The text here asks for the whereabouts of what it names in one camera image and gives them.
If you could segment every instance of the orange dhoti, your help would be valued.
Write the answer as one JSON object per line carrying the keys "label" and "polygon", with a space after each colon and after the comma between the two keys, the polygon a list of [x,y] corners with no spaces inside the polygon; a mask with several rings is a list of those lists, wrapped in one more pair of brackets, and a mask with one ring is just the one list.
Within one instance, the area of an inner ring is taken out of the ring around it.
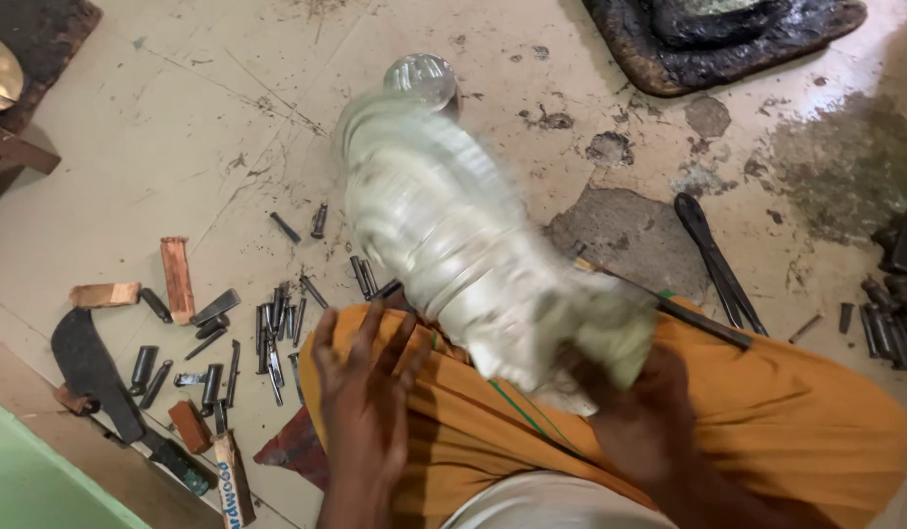
{"label": "orange dhoti", "polygon": [[[345,357],[368,305],[340,313],[333,350]],[[380,351],[405,313],[386,311]],[[770,505],[842,529],[860,529],[883,511],[907,471],[907,415],[873,383],[824,357],[752,335],[747,352],[668,315],[655,342],[684,359],[698,417],[695,436],[725,477]],[[320,386],[303,345],[300,384],[323,446]],[[503,477],[552,470],[597,482],[655,508],[601,453],[577,416],[531,401],[502,380],[484,380],[454,357],[435,331],[408,343],[433,344],[408,399],[408,463],[396,488],[392,527],[436,528]]]}

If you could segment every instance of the finger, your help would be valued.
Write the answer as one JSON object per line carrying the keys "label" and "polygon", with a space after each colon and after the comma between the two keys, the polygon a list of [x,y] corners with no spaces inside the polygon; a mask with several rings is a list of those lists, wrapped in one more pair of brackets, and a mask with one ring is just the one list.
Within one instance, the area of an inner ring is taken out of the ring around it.
{"label": "finger", "polygon": [[313,356],[313,362],[316,363],[320,379],[324,381],[333,377],[339,369],[339,364],[333,358],[332,353],[333,331],[336,330],[338,319],[336,309],[330,307],[323,312],[320,323],[316,325],[316,331],[313,331],[313,346],[310,349],[310,355]]}
{"label": "finger", "polygon": [[414,387],[414,380],[418,377],[418,373],[429,356],[431,356],[431,346],[425,341],[411,356],[405,368],[402,369],[401,374],[398,376],[398,386],[405,393],[411,391],[411,388]]}
{"label": "finger", "polygon": [[395,331],[394,335],[391,336],[391,340],[389,340],[389,344],[382,351],[382,356],[378,357],[377,370],[385,375],[391,375],[394,368],[398,365],[398,359],[400,359],[401,354],[405,352],[407,341],[411,338],[411,333],[414,332],[417,324],[418,319],[414,318],[413,314],[405,316],[405,319],[398,327],[398,331]]}
{"label": "finger", "polygon": [[566,343],[558,353],[557,365],[577,381],[598,407],[606,407],[617,399],[619,390],[607,376],[607,368],[586,357],[574,343]]}
{"label": "finger", "polygon": [[381,301],[373,301],[369,305],[369,311],[362,320],[362,325],[358,328],[358,333],[352,341],[352,348],[349,350],[348,367],[350,369],[362,368],[366,370],[369,367],[369,361],[372,359],[372,343],[378,335],[378,328],[382,325],[382,314],[385,313],[385,306]]}

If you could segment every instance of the hand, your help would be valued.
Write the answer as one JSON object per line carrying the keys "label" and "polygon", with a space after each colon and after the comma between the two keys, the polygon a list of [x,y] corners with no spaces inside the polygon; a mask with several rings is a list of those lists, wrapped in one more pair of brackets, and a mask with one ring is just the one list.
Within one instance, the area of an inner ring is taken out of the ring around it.
{"label": "hand", "polygon": [[430,352],[424,343],[407,366],[392,375],[416,325],[409,314],[373,364],[372,343],[383,313],[380,301],[372,303],[345,365],[339,364],[332,351],[335,310],[323,314],[312,346],[320,373],[332,483],[361,484],[372,494],[390,493],[405,467],[407,393]]}
{"label": "hand", "polygon": [[604,454],[641,486],[667,482],[700,455],[692,436],[689,377],[671,350],[654,345],[626,391],[615,388],[605,368],[574,346],[561,352],[559,365],[597,404],[598,412],[588,421]]}

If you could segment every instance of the tiled floor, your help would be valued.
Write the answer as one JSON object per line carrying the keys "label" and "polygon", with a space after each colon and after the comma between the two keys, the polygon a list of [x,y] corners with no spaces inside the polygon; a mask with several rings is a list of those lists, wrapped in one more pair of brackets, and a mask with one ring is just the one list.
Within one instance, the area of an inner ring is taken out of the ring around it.
{"label": "tiled floor", "polygon": [[[229,287],[241,295],[230,334],[246,353],[250,308],[301,270],[315,275],[330,304],[358,302],[333,125],[349,99],[380,86],[395,58],[431,52],[456,69],[466,96],[462,125],[512,168],[535,223],[573,206],[585,186],[669,202],[673,185],[694,170],[738,183],[702,203],[766,327],[787,336],[826,311],[826,323],[802,344],[867,375],[907,408],[907,373],[866,358],[858,325],[847,336],[835,330],[838,304],[861,300],[859,280],[874,271],[878,253],[811,236],[795,197],[776,191],[785,161],[772,157],[778,130],[823,119],[849,94],[891,98],[890,112],[907,121],[907,1],[869,4],[865,25],[830,49],[710,90],[731,123],[704,149],[687,139],[701,140],[684,111],[697,96],[658,100],[634,91],[579,0],[95,3],[105,18],[26,132],[48,138],[62,164],[49,177],[24,171],[0,195],[0,341],[53,383],[60,373],[48,337],[68,310],[68,289],[140,281],[164,292],[164,235],[189,237],[199,307]],[[536,58],[532,46],[547,46],[548,58]],[[528,110],[537,120],[540,107],[567,113],[573,127],[545,130],[518,116]],[[605,131],[629,138],[631,165],[588,159],[592,138]],[[804,149],[823,153],[818,144]],[[750,160],[763,174],[745,171]],[[322,200],[330,204],[324,241],[307,237],[295,248],[267,218],[278,211],[308,231]],[[711,289],[698,300],[720,317]],[[311,303],[305,330],[318,316]],[[95,321],[126,377],[139,345],[159,344],[165,360],[196,342],[143,306],[97,311]],[[227,362],[223,340],[177,371]],[[294,473],[250,462],[296,410],[292,385],[286,405],[274,406],[250,358],[243,355],[230,420],[265,505],[254,526],[308,527],[321,493]],[[167,385],[153,421],[168,424],[178,393],[200,396]],[[907,528],[907,484],[874,527]]]}

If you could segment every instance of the white shirt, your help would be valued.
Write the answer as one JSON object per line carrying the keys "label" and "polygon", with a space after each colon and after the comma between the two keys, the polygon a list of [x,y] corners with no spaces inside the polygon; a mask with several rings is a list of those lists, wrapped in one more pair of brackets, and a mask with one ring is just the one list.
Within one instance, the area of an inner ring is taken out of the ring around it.
{"label": "white shirt", "polygon": [[440,529],[676,529],[666,517],[592,481],[541,471],[469,499]]}

